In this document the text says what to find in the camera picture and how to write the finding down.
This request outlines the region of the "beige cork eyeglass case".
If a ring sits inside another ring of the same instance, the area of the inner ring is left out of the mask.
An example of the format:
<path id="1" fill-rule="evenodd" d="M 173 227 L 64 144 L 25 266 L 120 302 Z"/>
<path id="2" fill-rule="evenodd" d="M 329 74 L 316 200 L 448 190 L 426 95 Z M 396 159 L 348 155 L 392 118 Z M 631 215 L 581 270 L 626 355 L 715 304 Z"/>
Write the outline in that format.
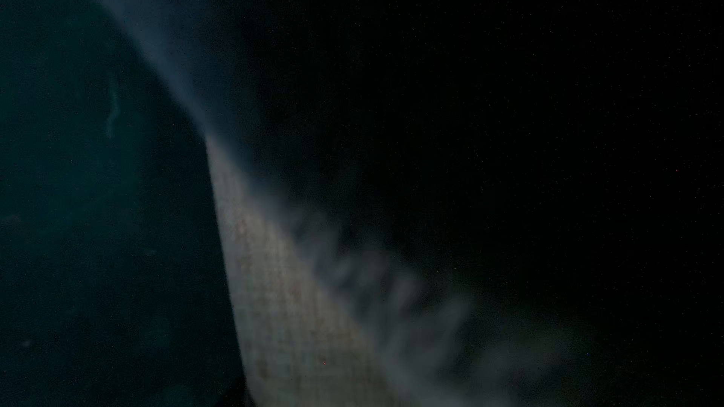
<path id="1" fill-rule="evenodd" d="M 398 406 L 366 340 L 206 139 L 239 350 L 257 406 Z"/>

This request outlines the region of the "grey green microfibre cloth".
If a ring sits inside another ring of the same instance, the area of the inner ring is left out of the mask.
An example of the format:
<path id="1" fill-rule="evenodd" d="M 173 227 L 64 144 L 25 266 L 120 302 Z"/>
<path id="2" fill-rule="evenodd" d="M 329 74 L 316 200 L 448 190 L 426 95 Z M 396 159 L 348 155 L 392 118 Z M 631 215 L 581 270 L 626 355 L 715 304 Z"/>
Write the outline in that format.
<path id="1" fill-rule="evenodd" d="M 723 0 L 97 0 L 444 406 L 723 403 Z"/>

